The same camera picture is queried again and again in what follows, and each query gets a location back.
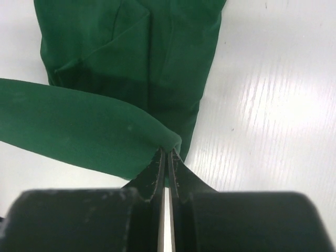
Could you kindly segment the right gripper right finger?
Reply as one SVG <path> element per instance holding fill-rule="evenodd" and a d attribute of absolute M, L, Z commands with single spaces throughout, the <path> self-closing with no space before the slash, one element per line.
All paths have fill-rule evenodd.
<path fill-rule="evenodd" d="M 167 155 L 175 251 L 330 251 L 331 240 L 305 195 L 218 192 Z"/>

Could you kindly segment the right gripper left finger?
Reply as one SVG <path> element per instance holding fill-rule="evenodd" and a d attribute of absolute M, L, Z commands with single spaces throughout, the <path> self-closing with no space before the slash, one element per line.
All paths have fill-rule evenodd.
<path fill-rule="evenodd" d="M 1 221 L 1 251 L 162 251 L 165 153 L 122 188 L 29 190 Z"/>

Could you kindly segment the green t-shirt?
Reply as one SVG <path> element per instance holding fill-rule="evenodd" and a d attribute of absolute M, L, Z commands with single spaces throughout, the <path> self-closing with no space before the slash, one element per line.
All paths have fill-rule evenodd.
<path fill-rule="evenodd" d="M 48 85 L 1 80 L 1 141 L 135 178 L 187 157 L 224 1 L 35 1 Z"/>

